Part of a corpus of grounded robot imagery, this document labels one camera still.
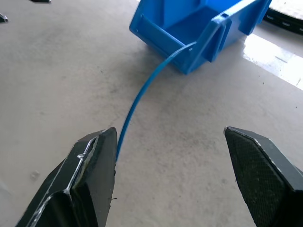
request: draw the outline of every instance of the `blue wire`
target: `blue wire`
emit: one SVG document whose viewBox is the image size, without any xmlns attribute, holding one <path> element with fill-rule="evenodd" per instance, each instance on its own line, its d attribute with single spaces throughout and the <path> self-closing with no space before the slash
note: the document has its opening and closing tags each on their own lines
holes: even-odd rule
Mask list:
<svg viewBox="0 0 303 227">
<path fill-rule="evenodd" d="M 171 56 L 169 56 L 164 62 L 162 62 L 157 68 L 156 70 L 151 74 L 151 76 L 147 79 L 147 81 L 145 82 L 145 84 L 143 85 L 143 87 L 141 88 L 141 90 L 139 91 L 139 93 L 137 94 L 136 99 L 134 100 L 132 107 L 130 108 L 128 115 L 126 117 L 126 120 L 124 122 L 120 137 L 119 137 L 119 142 L 118 142 L 118 147 L 117 147 L 117 154 L 116 154 L 116 161 L 118 160 L 119 154 L 120 154 L 120 150 L 121 150 L 121 146 L 123 143 L 123 139 L 128 127 L 128 124 L 132 118 L 132 115 L 134 113 L 134 110 L 136 109 L 140 99 L 142 98 L 142 96 L 144 95 L 144 93 L 146 92 L 147 88 L 149 87 L 149 85 L 153 82 L 153 80 L 157 77 L 157 75 L 161 72 L 161 70 L 168 64 L 171 62 L 171 60 L 173 60 L 179 53 L 181 53 L 183 50 L 193 46 L 194 44 L 196 44 L 196 42 L 193 42 L 191 44 L 188 44 L 186 46 L 181 47 L 180 49 L 178 49 L 177 51 L 175 51 Z"/>
</svg>

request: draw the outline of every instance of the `plastic storage bin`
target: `plastic storage bin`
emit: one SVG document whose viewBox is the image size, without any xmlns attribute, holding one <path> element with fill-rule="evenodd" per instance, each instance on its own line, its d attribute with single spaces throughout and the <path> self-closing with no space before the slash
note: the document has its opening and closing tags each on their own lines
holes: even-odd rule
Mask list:
<svg viewBox="0 0 303 227">
<path fill-rule="evenodd" d="M 130 30 L 164 57 L 196 41 L 173 63 L 185 74 L 260 23 L 271 0 L 141 0 Z"/>
</svg>

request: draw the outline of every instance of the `gray floor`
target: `gray floor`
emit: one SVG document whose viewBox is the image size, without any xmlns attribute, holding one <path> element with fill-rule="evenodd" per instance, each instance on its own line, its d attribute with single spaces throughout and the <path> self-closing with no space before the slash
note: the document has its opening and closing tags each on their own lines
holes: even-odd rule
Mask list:
<svg viewBox="0 0 303 227">
<path fill-rule="evenodd" d="M 137 3 L 1 1 L 10 19 L 0 26 L 1 227 L 17 222 L 77 139 L 120 132 L 162 61 L 128 30 Z M 150 87 L 125 138 L 108 227 L 253 227 L 225 125 L 270 137 L 303 168 L 303 91 L 242 50 L 238 42 L 187 77 L 169 66 Z"/>
</svg>

